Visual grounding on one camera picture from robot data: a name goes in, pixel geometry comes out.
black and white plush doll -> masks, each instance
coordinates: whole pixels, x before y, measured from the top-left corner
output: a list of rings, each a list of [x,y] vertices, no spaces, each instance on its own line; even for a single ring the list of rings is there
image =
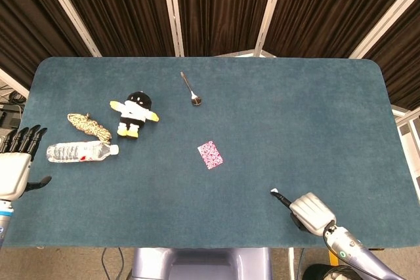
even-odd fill
[[[152,112],[152,100],[146,93],[131,93],[124,104],[117,101],[110,102],[113,110],[121,112],[117,134],[121,137],[138,138],[138,130],[146,119],[159,121],[159,117]]]

plush doll's yellow hand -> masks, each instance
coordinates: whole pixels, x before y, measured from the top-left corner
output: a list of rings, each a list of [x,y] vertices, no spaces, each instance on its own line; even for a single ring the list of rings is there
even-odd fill
[[[152,121],[156,121],[156,122],[158,122],[159,121],[159,117],[156,115],[156,113],[153,113],[152,112],[152,119],[151,119]]]
[[[119,109],[120,109],[120,107],[121,107],[122,104],[119,103],[119,102],[117,102],[117,101],[111,101],[110,102],[110,105],[111,105],[111,108],[113,110],[120,111]]]

gray floor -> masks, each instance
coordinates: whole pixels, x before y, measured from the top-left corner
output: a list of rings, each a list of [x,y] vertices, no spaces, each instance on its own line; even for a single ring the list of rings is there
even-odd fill
[[[295,270],[301,251],[295,249]],[[123,249],[125,267],[122,280],[131,269],[133,253],[133,249]],[[375,253],[407,280],[420,279],[420,247],[386,249]],[[106,276],[100,262],[101,254],[102,248],[3,248],[0,252],[0,280],[103,280]],[[328,263],[325,249],[305,250],[299,278],[307,266],[315,263]],[[107,251],[105,265],[111,279],[115,279],[121,267],[121,258],[117,249]],[[289,279],[287,249],[272,249],[272,270],[274,280]]]

pink card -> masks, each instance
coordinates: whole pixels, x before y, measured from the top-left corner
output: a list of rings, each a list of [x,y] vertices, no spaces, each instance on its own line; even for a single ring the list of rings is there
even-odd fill
[[[206,142],[197,149],[209,170],[223,163],[223,159],[213,141]]]

bottle cap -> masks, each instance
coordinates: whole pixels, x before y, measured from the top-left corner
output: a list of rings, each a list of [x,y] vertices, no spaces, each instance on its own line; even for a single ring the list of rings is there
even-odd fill
[[[116,154],[119,153],[119,148],[118,148],[117,144],[112,144],[110,146],[110,153],[111,153],[111,155],[116,155]]]

